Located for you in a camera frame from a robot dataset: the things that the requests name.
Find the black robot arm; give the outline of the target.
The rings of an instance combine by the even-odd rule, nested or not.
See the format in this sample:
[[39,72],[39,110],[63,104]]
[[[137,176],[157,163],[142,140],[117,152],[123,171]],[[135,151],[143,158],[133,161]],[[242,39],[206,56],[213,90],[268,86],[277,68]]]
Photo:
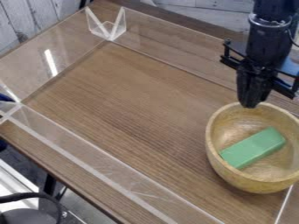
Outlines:
[[256,108],[273,90],[290,99],[299,91],[299,62],[292,48],[299,27],[299,0],[254,0],[246,43],[226,39],[221,62],[237,70],[238,101]]

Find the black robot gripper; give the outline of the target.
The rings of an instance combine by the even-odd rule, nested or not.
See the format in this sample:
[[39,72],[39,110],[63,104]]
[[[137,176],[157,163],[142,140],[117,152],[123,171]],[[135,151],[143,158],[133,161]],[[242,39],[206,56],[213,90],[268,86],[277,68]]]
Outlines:
[[299,91],[299,65],[290,59],[296,44],[299,15],[268,21],[249,15],[250,33],[246,43],[227,39],[221,62],[238,73],[238,100],[254,109],[273,90],[294,99]]

